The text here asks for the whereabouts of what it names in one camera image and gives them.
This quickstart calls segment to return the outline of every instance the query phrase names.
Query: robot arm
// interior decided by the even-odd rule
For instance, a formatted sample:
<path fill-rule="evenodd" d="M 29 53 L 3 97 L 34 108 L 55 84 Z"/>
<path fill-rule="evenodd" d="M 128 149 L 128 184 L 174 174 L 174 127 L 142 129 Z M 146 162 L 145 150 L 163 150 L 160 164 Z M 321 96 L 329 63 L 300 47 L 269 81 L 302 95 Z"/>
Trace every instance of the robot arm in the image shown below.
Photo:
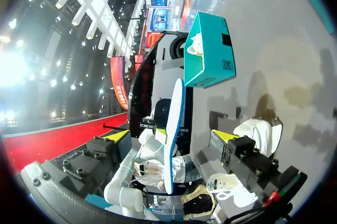
<path fill-rule="evenodd" d="M 156 135 L 162 135 L 163 132 L 158 132 Z M 141 163 L 147 160 L 158 160 L 164 162 L 164 140 L 161 142 L 156 139 L 152 129 L 144 129 L 139 137 L 139 142 L 142 145 L 137 153 L 135 162 Z M 177 145 L 174 145 L 173 153 L 177 152 Z"/>
<path fill-rule="evenodd" d="M 108 203 L 121 206 L 123 215 L 144 219 L 142 192 L 128 187 L 133 175 L 135 156 L 136 151 L 131 149 L 112 180 L 105 187 L 104 199 Z"/>

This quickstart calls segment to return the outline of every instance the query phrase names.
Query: qr code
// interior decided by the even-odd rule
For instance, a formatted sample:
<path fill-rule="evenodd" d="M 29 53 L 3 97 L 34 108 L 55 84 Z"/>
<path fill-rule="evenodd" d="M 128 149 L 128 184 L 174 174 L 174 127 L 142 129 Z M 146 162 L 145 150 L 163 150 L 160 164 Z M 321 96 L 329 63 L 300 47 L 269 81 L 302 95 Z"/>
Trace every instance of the qr code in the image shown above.
<path fill-rule="evenodd" d="M 233 71 L 233 64 L 231 61 L 227 61 L 227 60 L 222 60 L 222 68 L 224 70 L 230 70 Z"/>

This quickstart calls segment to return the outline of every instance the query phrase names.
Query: tissue box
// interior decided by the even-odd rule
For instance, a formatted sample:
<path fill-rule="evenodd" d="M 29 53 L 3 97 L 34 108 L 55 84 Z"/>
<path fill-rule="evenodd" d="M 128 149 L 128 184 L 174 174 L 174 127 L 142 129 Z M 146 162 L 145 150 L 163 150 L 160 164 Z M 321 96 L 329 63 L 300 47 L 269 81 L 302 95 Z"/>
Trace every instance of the tissue box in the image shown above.
<path fill-rule="evenodd" d="M 191 40 L 201 33 L 203 59 L 187 52 Z M 184 47 L 186 87 L 207 87 L 236 75 L 232 42 L 223 17 L 198 12 Z"/>

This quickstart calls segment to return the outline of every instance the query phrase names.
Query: black wheel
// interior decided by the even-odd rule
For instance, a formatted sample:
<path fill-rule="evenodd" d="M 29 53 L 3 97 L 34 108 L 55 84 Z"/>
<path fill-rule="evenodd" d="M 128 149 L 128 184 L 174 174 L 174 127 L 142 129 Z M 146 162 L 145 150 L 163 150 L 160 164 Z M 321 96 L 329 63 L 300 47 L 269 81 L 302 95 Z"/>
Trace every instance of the black wheel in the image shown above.
<path fill-rule="evenodd" d="M 177 37 L 170 46 L 171 58 L 180 59 L 184 57 L 184 44 L 186 42 L 187 35 L 182 35 Z"/>

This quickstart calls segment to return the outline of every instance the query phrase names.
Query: red banner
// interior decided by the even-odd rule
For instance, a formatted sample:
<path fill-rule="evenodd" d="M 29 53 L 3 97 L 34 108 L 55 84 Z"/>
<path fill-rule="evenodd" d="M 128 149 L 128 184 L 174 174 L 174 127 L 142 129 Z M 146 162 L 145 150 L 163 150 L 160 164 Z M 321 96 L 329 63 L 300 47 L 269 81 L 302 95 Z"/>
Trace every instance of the red banner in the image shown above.
<path fill-rule="evenodd" d="M 135 55 L 135 71 L 137 72 L 139 67 L 141 66 L 144 60 L 144 56 L 142 55 Z"/>
<path fill-rule="evenodd" d="M 116 93 L 116 97 L 121 104 L 121 106 L 127 110 L 128 105 L 128 97 L 126 94 L 125 86 L 124 86 L 124 65 L 123 65 L 124 57 L 112 57 L 110 59 L 111 65 L 111 78 L 112 84 L 114 85 L 114 90 Z"/>
<path fill-rule="evenodd" d="M 148 32 L 146 35 L 145 48 L 153 48 L 162 35 L 162 33 L 158 32 Z"/>

